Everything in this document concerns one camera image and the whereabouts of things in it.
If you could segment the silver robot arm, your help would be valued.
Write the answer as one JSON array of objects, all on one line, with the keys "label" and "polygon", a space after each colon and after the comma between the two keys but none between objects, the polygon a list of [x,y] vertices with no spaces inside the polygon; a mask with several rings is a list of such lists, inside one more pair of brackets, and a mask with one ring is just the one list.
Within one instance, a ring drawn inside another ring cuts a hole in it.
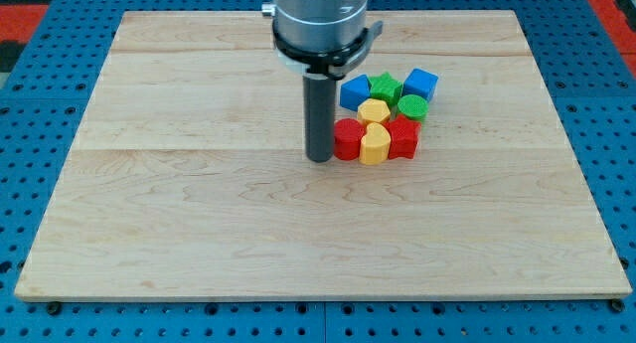
[{"label": "silver robot arm", "polygon": [[272,21],[275,48],[289,57],[354,52],[368,41],[368,0],[270,0],[261,14]]}]

